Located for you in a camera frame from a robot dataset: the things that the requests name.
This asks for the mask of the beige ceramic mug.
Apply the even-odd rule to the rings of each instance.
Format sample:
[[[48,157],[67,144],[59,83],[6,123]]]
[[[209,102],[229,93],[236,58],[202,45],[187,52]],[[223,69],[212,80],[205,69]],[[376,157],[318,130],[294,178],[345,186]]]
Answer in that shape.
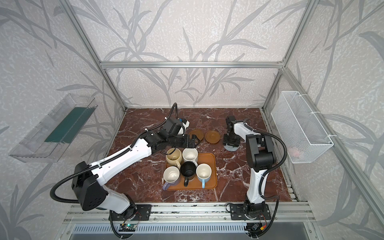
[[[169,166],[181,168],[183,157],[182,152],[177,148],[171,148],[166,152],[166,161]]]

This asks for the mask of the wooden round coaster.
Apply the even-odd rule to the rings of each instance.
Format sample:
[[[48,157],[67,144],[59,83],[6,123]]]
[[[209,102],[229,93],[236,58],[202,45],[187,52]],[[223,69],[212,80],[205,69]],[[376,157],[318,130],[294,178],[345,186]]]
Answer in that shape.
[[[217,131],[207,131],[205,133],[205,139],[210,144],[217,144],[221,139],[221,135]]]
[[[189,134],[195,135],[199,141],[202,141],[204,139],[204,133],[200,129],[191,130]]]

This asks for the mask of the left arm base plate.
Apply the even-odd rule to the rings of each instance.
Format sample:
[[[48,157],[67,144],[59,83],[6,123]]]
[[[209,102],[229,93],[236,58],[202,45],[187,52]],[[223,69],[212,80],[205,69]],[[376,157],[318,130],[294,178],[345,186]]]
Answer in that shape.
[[[151,215],[152,205],[138,204],[129,206],[121,214],[112,212],[109,220],[114,221],[148,221]]]

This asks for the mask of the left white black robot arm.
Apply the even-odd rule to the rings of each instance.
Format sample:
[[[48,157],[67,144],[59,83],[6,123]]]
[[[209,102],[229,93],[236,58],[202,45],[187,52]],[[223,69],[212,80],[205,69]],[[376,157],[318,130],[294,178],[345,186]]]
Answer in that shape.
[[[201,141],[196,135],[161,136],[155,131],[139,135],[135,142],[117,153],[91,163],[81,162],[76,166],[75,173],[60,180],[50,191],[50,197],[60,203],[80,204],[84,211],[102,208],[117,214],[130,217],[136,206],[125,194],[120,194],[106,187],[106,183],[115,175],[147,158],[167,146],[172,148],[195,148]],[[56,190],[64,183],[72,181],[76,199],[64,199],[56,194]]]

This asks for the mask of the grey round coaster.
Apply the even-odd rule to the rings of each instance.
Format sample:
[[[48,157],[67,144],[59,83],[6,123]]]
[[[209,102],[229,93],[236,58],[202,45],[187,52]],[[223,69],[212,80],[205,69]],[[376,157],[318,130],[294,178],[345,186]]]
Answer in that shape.
[[[227,151],[230,151],[230,152],[235,152],[239,149],[240,145],[239,144],[230,144],[230,143],[225,143],[224,144],[224,148],[227,150]]]

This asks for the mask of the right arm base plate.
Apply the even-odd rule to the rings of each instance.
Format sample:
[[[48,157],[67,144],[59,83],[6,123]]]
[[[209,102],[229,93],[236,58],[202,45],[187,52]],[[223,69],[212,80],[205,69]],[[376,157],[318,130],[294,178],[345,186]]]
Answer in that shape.
[[[253,221],[253,220],[271,220],[271,211],[269,206],[263,202],[261,204],[251,205],[250,207],[243,204],[229,204],[229,213],[233,221]]]

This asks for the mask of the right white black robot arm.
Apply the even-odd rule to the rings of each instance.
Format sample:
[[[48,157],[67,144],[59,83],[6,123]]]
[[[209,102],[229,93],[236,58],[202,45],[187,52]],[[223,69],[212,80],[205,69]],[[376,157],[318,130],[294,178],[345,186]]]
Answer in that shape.
[[[265,131],[260,131],[249,126],[245,121],[238,121],[234,116],[226,118],[227,133],[223,138],[223,145],[230,152],[240,147],[241,140],[246,142],[246,160],[251,169],[250,186],[247,191],[244,211],[247,215],[265,210],[266,200],[276,200],[278,204],[280,197],[277,195],[266,197],[266,179],[270,172],[280,167],[274,156],[273,139],[279,141],[284,148],[282,162],[287,158],[285,143],[277,136]]]

